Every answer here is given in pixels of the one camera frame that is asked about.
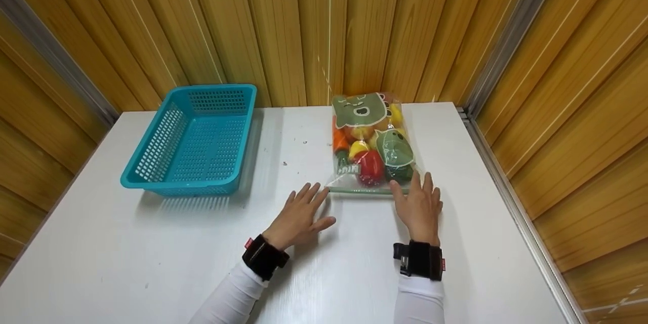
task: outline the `plastic basket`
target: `plastic basket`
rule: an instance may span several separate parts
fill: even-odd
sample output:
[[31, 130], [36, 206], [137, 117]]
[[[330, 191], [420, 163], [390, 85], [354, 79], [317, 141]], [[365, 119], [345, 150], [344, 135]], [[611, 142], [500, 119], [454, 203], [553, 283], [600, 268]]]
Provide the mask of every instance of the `plastic basket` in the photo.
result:
[[167, 94], [121, 176], [160, 195], [229, 195], [238, 189], [257, 88], [186, 86]]

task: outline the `cartoon character print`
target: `cartoon character print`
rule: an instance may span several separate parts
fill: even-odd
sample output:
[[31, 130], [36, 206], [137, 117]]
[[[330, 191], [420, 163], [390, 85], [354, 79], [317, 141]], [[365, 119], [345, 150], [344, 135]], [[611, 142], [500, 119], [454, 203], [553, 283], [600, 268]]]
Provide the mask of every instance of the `cartoon character print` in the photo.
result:
[[412, 147], [399, 130], [377, 130], [376, 133], [376, 147], [386, 166], [402, 167], [414, 162]]
[[358, 96], [335, 96], [333, 112], [336, 117], [336, 128], [374, 126], [389, 115], [389, 104], [384, 101], [385, 95], [370, 93]]

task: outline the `metal frame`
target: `metal frame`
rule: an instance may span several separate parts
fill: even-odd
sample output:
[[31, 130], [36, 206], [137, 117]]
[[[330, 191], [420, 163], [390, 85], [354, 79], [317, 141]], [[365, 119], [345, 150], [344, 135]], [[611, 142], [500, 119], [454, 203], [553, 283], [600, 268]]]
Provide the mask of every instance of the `metal frame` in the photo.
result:
[[119, 117], [118, 111], [106, 100], [26, 1], [0, 0], [0, 11], [61, 75], [61, 79], [83, 98], [99, 119], [111, 127]]
[[481, 160], [483, 160], [497, 190], [502, 196], [506, 208], [511, 213], [511, 218], [515, 222], [515, 225], [517, 225], [520, 235], [524, 239], [524, 243], [533, 256], [533, 260], [542, 273], [544, 280], [547, 282], [547, 286], [551, 290], [565, 320], [570, 324], [584, 324], [588, 322], [581, 310], [581, 306], [578, 305], [567, 283], [562, 278], [560, 270], [544, 246], [532, 220], [524, 210], [520, 199], [518, 199], [518, 195], [516, 195], [511, 183], [509, 183], [509, 179], [504, 174], [504, 170], [500, 167], [493, 151], [481, 134], [477, 122], [471, 116], [466, 115], [463, 108], [458, 107], [457, 112], [463, 124], [465, 124], [468, 135], [470, 135], [477, 152], [479, 152], [479, 156], [481, 156]]
[[465, 109], [472, 118], [476, 118], [486, 104], [543, 3], [544, 0], [518, 0], [500, 40], [468, 96]]

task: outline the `table surface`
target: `table surface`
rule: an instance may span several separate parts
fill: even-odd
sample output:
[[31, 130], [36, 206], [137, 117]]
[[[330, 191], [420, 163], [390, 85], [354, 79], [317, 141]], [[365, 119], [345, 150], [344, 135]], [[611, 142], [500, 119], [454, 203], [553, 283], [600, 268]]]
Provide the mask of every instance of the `table surface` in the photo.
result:
[[[451, 103], [405, 105], [444, 201], [446, 322], [565, 322]], [[255, 110], [239, 192], [162, 198], [119, 177], [154, 112], [107, 134], [0, 287], [0, 322], [183, 323], [287, 195], [333, 171], [330, 107]], [[392, 322], [407, 241], [386, 197], [332, 194], [338, 222], [275, 274], [250, 322]]]

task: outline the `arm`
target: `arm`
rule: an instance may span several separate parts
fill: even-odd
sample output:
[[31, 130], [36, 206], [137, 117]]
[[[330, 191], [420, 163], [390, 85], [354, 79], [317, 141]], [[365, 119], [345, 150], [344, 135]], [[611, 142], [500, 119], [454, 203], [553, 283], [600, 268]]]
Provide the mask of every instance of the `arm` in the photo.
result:
[[[443, 207], [439, 188], [433, 188], [430, 173], [425, 174], [423, 188], [414, 172], [410, 193], [405, 196], [395, 181], [389, 183], [396, 213], [414, 241], [440, 247], [439, 213]], [[443, 284], [426, 277], [401, 275], [394, 312], [395, 324], [444, 324]]]
[[[284, 252], [288, 247], [304, 243], [318, 232], [335, 223], [333, 216], [313, 222], [315, 212], [329, 194], [328, 188], [321, 192], [319, 183], [310, 183], [299, 193], [291, 192], [283, 210], [270, 227], [261, 234], [273, 250]], [[230, 271], [214, 292], [189, 322], [190, 324], [245, 324], [250, 317], [254, 304], [268, 287], [263, 273], [254, 272], [245, 260]]]

